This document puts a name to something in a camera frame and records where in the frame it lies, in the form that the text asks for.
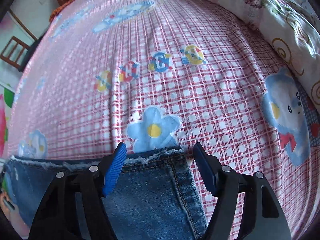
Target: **metal screw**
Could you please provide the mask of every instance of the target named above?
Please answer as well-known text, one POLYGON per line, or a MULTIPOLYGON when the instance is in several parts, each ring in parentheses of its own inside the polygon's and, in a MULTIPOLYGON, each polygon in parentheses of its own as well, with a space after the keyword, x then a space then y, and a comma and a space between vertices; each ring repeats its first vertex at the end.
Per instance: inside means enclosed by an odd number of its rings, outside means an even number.
POLYGON ((92 165, 90 168, 89 168, 89 171, 92 171, 92 172, 95 172, 98 170, 98 166, 97 165, 92 165))
POLYGON ((226 166, 226 165, 222 166, 221 169, 222 169, 223 171, 225 171, 225 172, 230 172, 230 171, 231 171, 231 168, 230 168, 229 166, 226 166))
POLYGON ((259 179, 262 179, 263 178, 263 174, 261 172, 257 172, 256 173, 256 176, 259 178, 259 179))
POLYGON ((63 171, 59 171, 58 173, 57 173, 57 178, 62 178, 63 176, 64 176, 64 173, 63 173, 63 171))

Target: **yellow flower center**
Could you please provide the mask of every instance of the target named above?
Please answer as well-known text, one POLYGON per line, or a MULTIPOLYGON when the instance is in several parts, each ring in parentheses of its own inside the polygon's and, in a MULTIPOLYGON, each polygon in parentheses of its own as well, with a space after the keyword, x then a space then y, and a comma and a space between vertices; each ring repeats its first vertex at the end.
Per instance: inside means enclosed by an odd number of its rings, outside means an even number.
POLYGON ((152 124, 148 127, 148 135, 152 138, 157 138, 161 134, 161 128, 156 125, 152 124))

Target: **denim fabric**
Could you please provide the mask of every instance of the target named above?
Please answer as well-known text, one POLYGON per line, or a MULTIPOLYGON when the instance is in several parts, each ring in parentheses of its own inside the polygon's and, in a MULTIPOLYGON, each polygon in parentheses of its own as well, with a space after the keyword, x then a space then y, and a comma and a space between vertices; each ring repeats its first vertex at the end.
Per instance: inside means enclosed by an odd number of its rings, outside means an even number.
MULTIPOLYGON (((98 162, 12 158, 5 176, 8 194, 30 226, 57 172, 70 174, 98 162)), ((76 201, 81 233, 89 239, 79 194, 76 201)), ((115 189, 103 204, 119 240, 198 239, 206 230, 192 174, 178 147, 128 155, 115 189)))

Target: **orange fringe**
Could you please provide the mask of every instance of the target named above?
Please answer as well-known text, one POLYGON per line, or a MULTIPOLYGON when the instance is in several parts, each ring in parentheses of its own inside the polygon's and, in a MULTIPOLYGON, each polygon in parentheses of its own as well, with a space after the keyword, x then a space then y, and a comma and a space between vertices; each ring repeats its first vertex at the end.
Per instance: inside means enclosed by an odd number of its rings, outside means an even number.
POLYGON ((75 0, 69 0, 67 1, 65 4, 61 5, 60 7, 58 7, 57 9, 55 9, 52 14, 50 15, 49 18, 49 22, 51 23, 53 21, 53 19, 65 8, 67 7, 69 4, 71 4, 73 1, 75 0))

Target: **checkered fabric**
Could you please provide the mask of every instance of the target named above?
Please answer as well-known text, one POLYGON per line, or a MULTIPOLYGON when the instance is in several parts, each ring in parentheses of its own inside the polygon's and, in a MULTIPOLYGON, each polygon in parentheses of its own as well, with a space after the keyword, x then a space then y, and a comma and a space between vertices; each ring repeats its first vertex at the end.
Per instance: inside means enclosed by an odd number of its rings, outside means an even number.
POLYGON ((319 147, 320 146, 320 116, 318 111, 314 107, 311 99, 308 97, 305 89, 298 82, 297 88, 299 90, 299 94, 301 95, 301 101, 304 106, 304 114, 308 123, 308 131, 310 138, 310 146, 311 147, 319 147))
MULTIPOLYGON (((46 137, 48 159, 101 158, 120 141, 132 153, 128 124, 157 106, 181 120, 174 133, 180 145, 191 149, 201 142, 208 154, 237 172, 262 171, 297 239, 319 209, 320 150, 312 148, 303 165, 292 166, 277 130, 262 116, 265 78, 281 67, 285 63, 262 37, 206 0, 75 0, 51 24, 23 74, 7 157, 34 130, 46 137), (114 19, 112 12, 137 1, 153 5, 92 31, 106 17, 114 19), (181 49, 190 44, 201 49, 206 64, 182 63, 181 49), (148 69, 157 51, 171 55, 172 69, 148 69), (120 66, 130 60, 139 63, 138 77, 120 82, 120 66), (95 84, 103 71, 110 71, 111 86, 100 92, 95 84)), ((194 160, 188 161, 209 220, 216 200, 194 160)), ((240 195, 231 239, 239 232, 243 203, 240 195)))

